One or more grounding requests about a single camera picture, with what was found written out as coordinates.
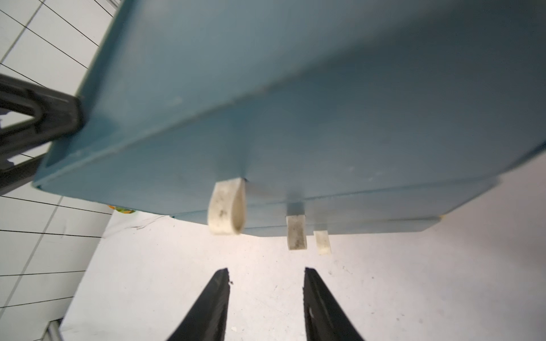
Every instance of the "tile grout line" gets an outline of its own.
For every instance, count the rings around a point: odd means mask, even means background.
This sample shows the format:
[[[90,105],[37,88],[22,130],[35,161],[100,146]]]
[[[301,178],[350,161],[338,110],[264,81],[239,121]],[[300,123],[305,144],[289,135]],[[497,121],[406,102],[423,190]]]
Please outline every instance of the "tile grout line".
[[[104,9],[104,11],[105,11],[106,13],[108,13],[109,16],[114,17],[114,16],[111,15],[110,12],[108,12],[101,4],[99,4],[97,0],[95,0],[95,2],[96,2],[97,5],[99,5],[102,9]]]
[[[72,298],[72,297],[73,297],[73,296],[61,297],[61,298],[54,298],[54,299],[52,299],[52,300],[45,300],[45,301],[38,301],[38,302],[14,304],[13,306],[4,306],[4,307],[0,307],[0,308],[18,307],[18,306],[26,306],[27,304],[35,304],[35,303],[44,303],[44,302],[51,302],[51,301],[58,301],[58,300],[66,300],[67,298]]]
[[[31,23],[32,19],[34,19],[34,17],[36,16],[36,13],[38,13],[38,10],[41,8],[41,6],[43,5],[44,3],[43,2],[40,2],[40,5],[38,6],[38,8],[34,11],[34,13],[32,14],[31,18],[28,20],[28,23],[26,25],[23,25],[25,28],[27,28],[27,26]],[[8,54],[11,52],[11,50],[13,49],[13,47],[15,46],[15,44],[17,44],[17,42],[19,41],[19,38],[23,35],[23,32],[25,31],[25,28],[21,30],[21,32],[19,32],[19,35],[17,35],[17,38],[15,38],[15,41],[13,42],[13,44],[11,44],[11,46],[9,46],[9,49],[6,51],[6,53],[4,54],[4,56],[2,57],[2,59],[0,59],[0,64],[4,63],[4,60],[6,59],[6,57],[8,56]]]
[[[3,232],[18,232],[21,234],[41,234],[41,235],[53,235],[53,236],[70,236],[70,237],[86,237],[86,238],[101,238],[97,236],[82,236],[82,235],[67,235],[67,234],[52,234],[48,232],[32,232],[32,231],[15,231],[15,230],[1,230]]]
[[[28,276],[28,275],[34,275],[34,274],[71,273],[71,272],[85,272],[85,270],[77,270],[77,271],[59,271],[59,272],[39,272],[39,273],[23,273],[23,274],[0,274],[0,277],[8,277],[8,276]]]
[[[23,201],[29,201],[29,202],[36,202],[37,204],[55,205],[55,204],[51,204],[51,203],[49,203],[49,202],[41,202],[41,201],[34,201],[34,200],[29,200],[29,199],[14,198],[14,197],[12,197],[12,196],[6,196],[6,195],[1,195],[0,198],[10,198],[10,199],[15,199],[15,200],[23,200]],[[77,207],[70,207],[70,206],[63,206],[63,205],[55,205],[55,206],[66,207],[66,208],[73,208],[73,209],[75,209],[75,210],[81,210],[81,211],[102,213],[102,214],[107,214],[107,215],[109,215],[109,216],[112,215],[112,213],[99,212],[99,211],[91,211],[91,210],[86,210],[85,208],[77,208]]]
[[[61,198],[59,199],[59,201],[57,202],[57,204],[60,204],[60,203],[61,203],[61,200],[63,200],[63,197],[62,197],[62,196],[61,196]],[[57,209],[58,209],[58,206],[55,207],[55,209],[53,210],[51,216],[49,217],[48,222],[45,224],[44,232],[48,229],[49,224],[50,224],[51,221],[53,220],[53,216],[55,215],[55,212],[57,212]],[[9,296],[8,296],[8,298],[6,299],[5,303],[4,303],[4,306],[7,306],[7,305],[9,304],[9,301],[11,301],[11,298],[13,297],[13,294],[15,293],[15,290],[17,289],[17,286],[19,285],[19,282],[20,282],[21,279],[23,278],[23,274],[24,274],[25,271],[27,270],[28,265],[31,263],[32,257],[34,257],[34,253],[35,253],[36,250],[38,249],[38,246],[40,245],[40,242],[41,242],[41,240],[42,240],[43,237],[44,237],[43,234],[40,235],[40,237],[38,237],[38,240],[36,241],[36,245],[34,246],[34,249],[32,249],[31,254],[30,254],[30,256],[29,256],[28,259],[27,259],[27,262],[25,263],[25,266],[24,266],[23,269],[21,270],[21,274],[20,274],[19,277],[17,278],[17,281],[15,282],[15,285],[13,286],[13,289],[12,289],[11,292],[9,293]],[[3,308],[2,310],[0,310],[0,320],[2,319],[2,316],[4,315],[4,311],[5,311],[4,308]]]
[[[87,66],[83,65],[82,63],[78,62],[74,57],[72,57],[71,55],[69,55],[68,53],[64,52],[63,50],[59,49],[57,46],[53,45],[52,43],[50,43],[49,41],[45,40],[44,37],[42,37],[41,35],[39,35],[38,33],[34,32],[33,30],[31,30],[30,28],[27,27],[27,30],[31,31],[32,33],[34,33],[35,35],[39,36],[40,38],[42,38],[46,43],[48,43],[49,45],[53,46],[54,48],[58,49],[59,51],[63,52],[65,55],[67,55],[67,57],[69,57],[70,59],[72,59],[74,62],[80,64],[81,66],[83,66],[84,68],[88,69]]]
[[[0,9],[0,12],[6,14],[8,17],[12,18],[13,20],[15,20],[15,22],[17,22],[19,25],[23,25],[21,24],[16,18],[12,17],[11,15],[7,14],[6,12],[2,11]],[[27,30],[31,31],[32,33],[34,33],[35,35],[39,36],[40,38],[42,38],[42,40],[44,40],[46,43],[48,43],[49,45],[53,46],[54,48],[58,49],[59,51],[63,52],[65,55],[67,55],[69,58],[71,58],[74,62],[80,64],[81,66],[83,66],[84,68],[88,68],[87,66],[83,65],[82,63],[78,62],[74,57],[72,57],[71,55],[69,55],[68,53],[64,52],[63,50],[59,49],[57,46],[53,45],[52,43],[50,43],[49,41],[47,41],[47,39],[45,39],[44,37],[42,37],[41,35],[39,35],[38,33],[34,32],[33,30],[31,30],[30,28],[28,28],[27,26],[23,25]]]
[[[15,71],[15,70],[12,69],[11,67],[9,67],[9,66],[7,66],[7,65],[5,65],[5,64],[3,64],[3,63],[0,63],[0,65],[3,65],[3,66],[5,66],[5,67],[7,67],[8,69],[10,69],[11,71],[13,71],[13,72],[15,72],[15,73],[18,73],[18,74],[20,74],[21,76],[23,76],[23,77],[25,77],[25,78],[27,78],[27,79],[30,79],[30,78],[28,78],[27,76],[25,76],[24,74]],[[33,81],[34,83],[38,84],[39,86],[43,86],[42,84],[36,82],[35,80],[32,80],[32,79],[30,79],[30,80]]]
[[[45,2],[44,2],[44,6],[46,6],[47,8],[49,8],[53,13],[55,13],[56,15],[59,16],[59,18],[61,18],[62,20],[66,21],[67,24],[69,24],[70,26],[74,27],[74,29],[78,32],[81,33],[81,35],[83,35],[85,38],[89,39],[93,44],[99,46],[97,43],[95,43],[91,38],[89,38],[88,36],[86,36],[85,34],[83,34],[82,31],[80,31],[79,29],[77,29],[74,25],[72,25],[71,23],[68,22],[68,20],[66,20],[65,18],[61,17],[61,15],[57,12],[55,12],[51,7],[49,7]]]

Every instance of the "dirty white tab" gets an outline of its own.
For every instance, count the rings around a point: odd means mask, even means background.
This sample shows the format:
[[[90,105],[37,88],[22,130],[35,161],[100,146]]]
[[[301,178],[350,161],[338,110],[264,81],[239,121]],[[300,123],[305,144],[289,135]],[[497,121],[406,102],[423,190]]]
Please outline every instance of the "dirty white tab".
[[[314,237],[317,240],[317,250],[319,255],[332,254],[332,248],[330,248],[330,237],[328,237],[328,231],[313,231]]]
[[[207,215],[214,235],[238,235],[245,227],[245,179],[218,181],[214,185]]]
[[[306,250],[305,215],[287,216],[286,226],[288,227],[288,249]]]

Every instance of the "white tiled wall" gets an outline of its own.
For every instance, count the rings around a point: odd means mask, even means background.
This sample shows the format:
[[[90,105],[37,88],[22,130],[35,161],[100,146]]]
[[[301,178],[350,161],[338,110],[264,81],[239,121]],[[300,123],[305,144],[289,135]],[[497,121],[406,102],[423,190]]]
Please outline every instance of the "white tiled wall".
[[[106,0],[0,0],[0,73],[74,94],[114,14]],[[65,314],[111,213],[30,184],[0,197],[0,340],[40,340]]]

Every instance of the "white surface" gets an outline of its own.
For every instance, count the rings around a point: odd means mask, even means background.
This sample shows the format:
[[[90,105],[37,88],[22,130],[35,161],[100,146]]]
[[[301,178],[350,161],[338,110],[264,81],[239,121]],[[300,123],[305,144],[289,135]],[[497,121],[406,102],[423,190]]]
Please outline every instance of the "white surface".
[[[112,210],[108,205],[100,204],[98,202],[92,202],[82,199],[75,199],[75,198],[69,198],[67,196],[63,197],[63,200],[61,200],[61,203],[59,204],[61,206],[66,207],[73,207],[73,208],[80,208],[82,210],[88,210],[88,211],[95,211],[95,212],[103,212],[112,214],[114,210]]]
[[[15,38],[24,29],[17,21],[0,12],[0,58],[8,52]]]
[[[0,9],[23,25],[28,23],[38,6],[39,0],[0,0]]]
[[[49,321],[63,317],[71,298],[4,308],[0,319],[0,340],[33,341],[41,339]]]
[[[100,44],[112,20],[94,0],[48,0],[46,5],[96,44]]]
[[[85,67],[27,29],[3,64],[45,87],[68,94],[76,92],[86,71]]]
[[[424,232],[330,235],[332,256],[312,240],[289,252],[284,237],[212,236],[168,217],[137,229],[152,215],[115,213],[64,341],[165,340],[223,267],[234,282],[226,340],[305,340],[306,266],[366,340],[543,341],[545,174],[542,155]]]
[[[83,275],[84,272],[64,272],[21,276],[9,305],[72,297]]]
[[[16,125],[25,121],[30,121],[32,118],[32,116],[25,115],[24,113],[10,111],[0,116],[0,128],[4,129],[7,127],[11,127],[12,125]]]
[[[0,230],[42,233],[54,209],[53,205],[0,196]]]
[[[7,196],[9,198],[18,198],[18,199],[43,202],[45,204],[53,204],[53,205],[56,205],[59,202],[59,199],[61,198],[60,195],[51,194],[39,189],[35,189],[34,187],[32,187],[30,182],[24,184],[23,186],[19,188],[12,190],[11,192],[4,194],[4,196]]]
[[[102,8],[104,8],[105,11],[110,13],[110,15],[116,14],[116,9],[114,6],[112,6],[108,1],[106,0],[97,0],[97,2],[100,4]]]
[[[13,78],[17,78],[17,79],[20,79],[22,81],[25,81],[25,82],[30,82],[30,83],[34,83],[34,84],[38,84],[36,83],[35,81],[29,79],[29,78],[26,78],[25,76],[23,75],[20,75],[18,74],[17,72],[9,69],[8,67],[4,66],[4,65],[0,65],[0,74],[3,74],[3,75],[6,75],[6,76],[10,76],[10,77],[13,77]]]
[[[21,273],[39,236],[0,231],[0,276]]]
[[[110,220],[109,214],[59,207],[45,231],[49,234],[102,236]]]
[[[16,156],[13,156],[11,158],[8,158],[8,161],[12,162],[14,165],[18,165],[20,163],[23,163],[25,161],[28,161],[32,158],[28,157],[28,156],[25,156],[25,155],[16,155]]]
[[[85,270],[100,238],[44,235],[25,273]]]
[[[47,6],[38,10],[28,28],[86,67],[89,67],[97,50],[96,44]]]
[[[0,307],[5,306],[5,302],[15,286],[18,277],[19,276],[0,276]]]
[[[37,156],[47,153],[50,146],[51,146],[51,142],[44,143],[41,146],[29,149],[28,151],[25,152],[25,155],[35,158]]]

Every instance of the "white plastic tab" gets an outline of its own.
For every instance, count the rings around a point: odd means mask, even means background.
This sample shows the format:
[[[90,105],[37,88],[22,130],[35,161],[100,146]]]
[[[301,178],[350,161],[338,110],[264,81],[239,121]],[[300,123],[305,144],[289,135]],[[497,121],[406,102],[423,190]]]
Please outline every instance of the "white plastic tab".
[[[214,235],[238,235],[245,227],[245,179],[218,181],[209,203],[207,221]]]
[[[314,237],[317,240],[317,250],[319,255],[330,255],[332,249],[330,248],[330,238],[328,237],[328,231],[314,231]]]
[[[287,216],[286,226],[288,227],[288,249],[306,250],[307,237],[305,236],[305,215]]]

